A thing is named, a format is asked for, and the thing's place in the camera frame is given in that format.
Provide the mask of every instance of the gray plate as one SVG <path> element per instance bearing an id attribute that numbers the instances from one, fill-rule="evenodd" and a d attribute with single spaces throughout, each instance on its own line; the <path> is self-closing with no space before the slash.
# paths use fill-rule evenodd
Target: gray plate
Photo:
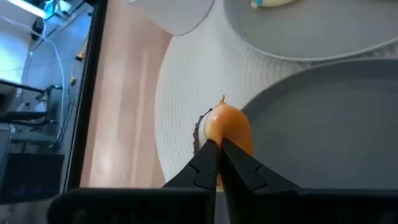
<path id="1" fill-rule="evenodd" d="M 398 60 L 300 72 L 243 111 L 254 157 L 299 186 L 398 189 Z"/>
<path id="2" fill-rule="evenodd" d="M 235 33 L 252 48 L 286 60 L 331 60 L 398 40 L 397 0 L 297 0 L 253 9 L 224 0 Z"/>

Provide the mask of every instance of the gray dish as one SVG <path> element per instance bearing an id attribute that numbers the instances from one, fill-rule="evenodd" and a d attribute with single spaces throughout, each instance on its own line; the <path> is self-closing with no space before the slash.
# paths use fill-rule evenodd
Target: gray dish
<path id="1" fill-rule="evenodd" d="M 398 40 L 396 0 L 296 0 L 259 9 L 224 0 L 224 10 L 243 42 L 285 60 L 338 59 Z"/>
<path id="2" fill-rule="evenodd" d="M 254 157 L 301 187 L 398 188 L 398 60 L 312 68 L 243 111 Z"/>

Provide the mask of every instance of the wire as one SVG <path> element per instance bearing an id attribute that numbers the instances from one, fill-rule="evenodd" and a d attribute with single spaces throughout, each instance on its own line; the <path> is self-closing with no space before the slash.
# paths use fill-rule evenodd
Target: wire
<path id="1" fill-rule="evenodd" d="M 23 28 L 24 30 L 26 30 L 26 31 L 28 31 L 28 32 L 30 32 L 30 33 L 32 33 L 32 34 L 35 34 L 35 35 L 37 35 L 37 36 L 43 38 L 44 41 L 46 41 L 46 42 L 52 44 L 52 46 L 54 47 L 54 52 L 55 52 L 55 55 L 57 56 L 57 60 L 58 60 L 58 63 L 59 63 L 59 65 L 60 65 L 61 76 L 62 76 L 62 98 L 61 98 L 61 110 L 60 110 L 60 111 L 61 111 L 61 112 L 60 112 L 60 129 L 59 129 L 58 134 L 57 134 L 57 137 L 56 137 L 56 139 L 58 139 L 58 138 L 60 137 L 60 135 L 61 135 L 62 128 L 63 128 L 63 125 L 64 125 L 62 118 L 63 118 L 63 103 L 64 103 L 64 102 L 63 102 L 63 98 L 64 98 L 64 96 L 65 96 L 65 76 L 64 76 L 64 74 L 63 74 L 62 63 L 61 63 L 60 56 L 59 56 L 59 54 L 58 54 L 57 46 L 55 46 L 54 42 L 52 42 L 51 40 L 47 40 L 47 39 L 45 38 L 46 26 L 45 26 L 44 18 L 43 18 L 43 25 L 44 25 L 44 27 L 43 27 L 43 35 L 41 35 L 40 33 L 36 32 L 36 31 L 32 30 L 30 27 L 26 26 L 25 24 L 21 24 L 21 23 L 19 23 L 19 22 L 14 22 L 14 21 L 12 21 L 12 20 L 10 20 L 10 19 L 7 19 L 7 18 L 4 17 L 4 16 L 0 16 L 0 17 L 1 17 L 2 19 L 4 19 L 5 21 L 10 22 L 11 24 L 14 24 L 15 26 L 19 26 L 20 28 Z"/>

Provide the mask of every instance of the food item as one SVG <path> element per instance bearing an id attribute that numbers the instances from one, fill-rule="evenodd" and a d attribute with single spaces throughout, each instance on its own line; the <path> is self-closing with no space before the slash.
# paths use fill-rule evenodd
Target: food item
<path id="1" fill-rule="evenodd" d="M 256 9 L 258 6 L 277 7 L 291 3 L 294 0 L 252 0 L 251 7 Z"/>
<path id="2" fill-rule="evenodd" d="M 219 149 L 223 139 L 229 139 L 242 150 L 252 155 L 253 141 L 249 120 L 239 109 L 224 102 L 225 97 L 217 106 L 200 116 L 193 132 L 194 153 L 206 143 L 213 140 Z M 218 176 L 218 190 L 222 190 L 221 176 Z"/>

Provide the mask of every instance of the white placemat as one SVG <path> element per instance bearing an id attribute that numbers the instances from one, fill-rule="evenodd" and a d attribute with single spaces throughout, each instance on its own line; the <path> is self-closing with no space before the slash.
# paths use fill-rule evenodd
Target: white placemat
<path id="1" fill-rule="evenodd" d="M 398 44 L 360 57 L 398 57 Z M 155 137 L 165 180 L 193 157 L 195 123 L 222 95 L 227 103 L 242 108 L 265 86 L 312 65 L 277 60 L 249 49 L 229 28 L 222 0 L 215 0 L 197 28 L 172 38 L 160 69 Z"/>

